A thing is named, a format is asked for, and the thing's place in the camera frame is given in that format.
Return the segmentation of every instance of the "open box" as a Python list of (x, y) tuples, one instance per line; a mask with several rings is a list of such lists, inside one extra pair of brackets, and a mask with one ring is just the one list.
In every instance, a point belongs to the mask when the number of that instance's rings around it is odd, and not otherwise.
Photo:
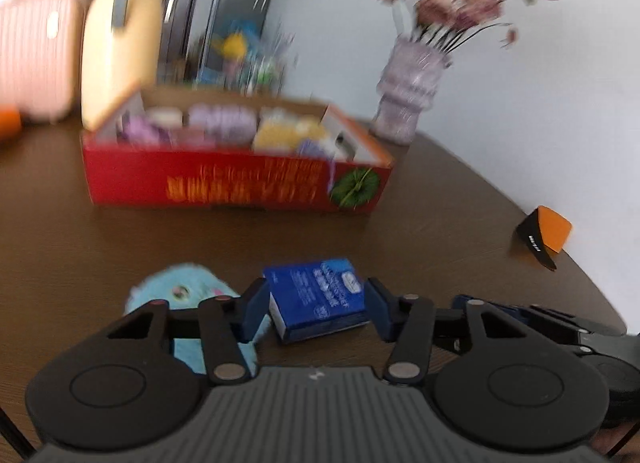
[[(348, 162), (274, 156), (250, 149), (194, 150), (116, 141), (116, 123), (130, 111), (172, 106), (187, 114), (197, 103), (283, 108), (315, 116), (352, 148)], [(391, 156), (335, 106), (213, 89), (137, 88), (118, 101), (95, 132), (82, 134), (89, 193), (97, 205), (207, 206), (370, 212), (392, 170)]]

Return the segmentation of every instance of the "blue plush toy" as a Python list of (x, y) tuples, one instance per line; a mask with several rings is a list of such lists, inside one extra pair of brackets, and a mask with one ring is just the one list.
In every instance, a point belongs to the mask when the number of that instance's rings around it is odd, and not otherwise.
[[(203, 266), (172, 266), (165, 271), (155, 273), (140, 286), (133, 288), (127, 300), (125, 312), (130, 313), (154, 299), (167, 300), (171, 309), (197, 308), (201, 301), (217, 295), (239, 297), (226, 283), (220, 281)], [(254, 343), (264, 335), (270, 323), (269, 316), (265, 316), (254, 340), (248, 344), (238, 344), (252, 375), (255, 375), (257, 363)], [(174, 356), (187, 364), (195, 373), (206, 373), (199, 339), (176, 339)]]

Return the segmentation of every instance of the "pink suitcase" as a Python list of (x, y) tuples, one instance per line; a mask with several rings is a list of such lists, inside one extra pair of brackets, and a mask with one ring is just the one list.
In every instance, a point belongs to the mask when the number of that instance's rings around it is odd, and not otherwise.
[(79, 97), (85, 0), (0, 4), (0, 106), (30, 120), (63, 119)]

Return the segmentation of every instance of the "green leaf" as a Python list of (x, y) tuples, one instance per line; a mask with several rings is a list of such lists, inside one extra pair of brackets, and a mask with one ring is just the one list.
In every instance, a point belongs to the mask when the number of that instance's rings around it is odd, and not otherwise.
[(378, 193), (380, 176), (371, 169), (353, 169), (338, 180), (331, 191), (331, 201), (341, 208), (367, 204)]

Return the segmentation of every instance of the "blue box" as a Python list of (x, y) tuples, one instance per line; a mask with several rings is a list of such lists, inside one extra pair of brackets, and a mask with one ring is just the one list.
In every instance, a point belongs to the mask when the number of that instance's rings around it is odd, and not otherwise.
[(366, 324), (364, 289), (346, 259), (277, 266), (263, 272), (269, 311), (284, 343)]

